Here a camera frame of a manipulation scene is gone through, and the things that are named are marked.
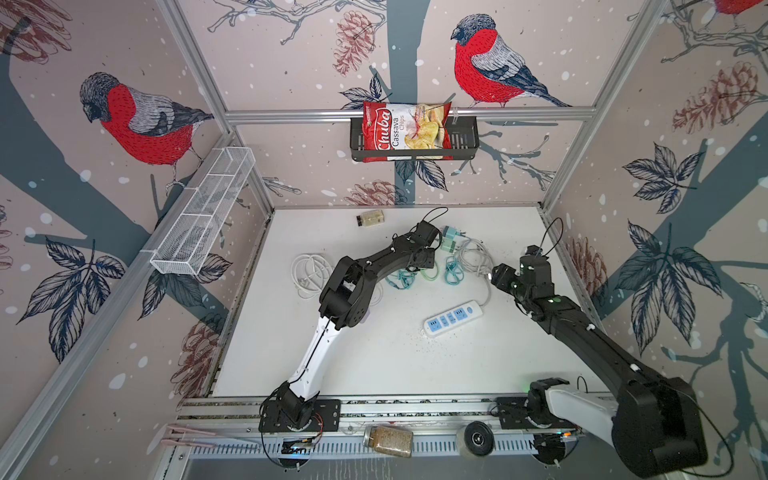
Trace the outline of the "white blue small device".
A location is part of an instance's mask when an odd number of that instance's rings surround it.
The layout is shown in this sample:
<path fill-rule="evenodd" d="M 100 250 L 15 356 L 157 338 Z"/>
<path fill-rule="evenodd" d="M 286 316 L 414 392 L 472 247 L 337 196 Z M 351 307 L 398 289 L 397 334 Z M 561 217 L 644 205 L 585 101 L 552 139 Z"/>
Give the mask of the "white blue small device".
<path fill-rule="evenodd" d="M 423 330 L 428 337 L 437 337 L 469 324 L 483 315 L 480 304 L 471 300 L 427 318 L 423 323 Z"/>

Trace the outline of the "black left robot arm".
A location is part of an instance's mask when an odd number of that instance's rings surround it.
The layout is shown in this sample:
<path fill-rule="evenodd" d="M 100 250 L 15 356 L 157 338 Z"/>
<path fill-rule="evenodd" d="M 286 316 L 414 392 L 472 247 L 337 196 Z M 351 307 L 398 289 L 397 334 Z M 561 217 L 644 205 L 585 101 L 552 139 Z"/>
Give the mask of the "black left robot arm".
<path fill-rule="evenodd" d="M 299 366 L 272 394 L 290 427 L 302 428 L 311 421 L 332 346 L 345 329 L 364 320 L 379 281 L 398 270 L 433 268 L 441 242 L 440 230 L 421 220 L 376 253 L 341 258 L 320 292 L 317 327 Z"/>

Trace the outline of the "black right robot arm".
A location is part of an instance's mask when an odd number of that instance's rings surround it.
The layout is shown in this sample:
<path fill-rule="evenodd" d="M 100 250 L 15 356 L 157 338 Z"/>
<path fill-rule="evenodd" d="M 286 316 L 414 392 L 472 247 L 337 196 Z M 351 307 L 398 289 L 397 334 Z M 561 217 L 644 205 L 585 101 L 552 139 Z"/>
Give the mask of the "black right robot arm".
<path fill-rule="evenodd" d="M 518 268 L 494 266 L 489 280 L 575 353 L 611 394 L 605 398 L 549 382 L 542 393 L 550 415 L 611 445 L 625 467 L 640 478 L 707 462 L 700 409 L 691 386 L 635 359 L 597 328 L 577 303 L 556 294 L 551 265 L 539 247 L 529 246 Z"/>

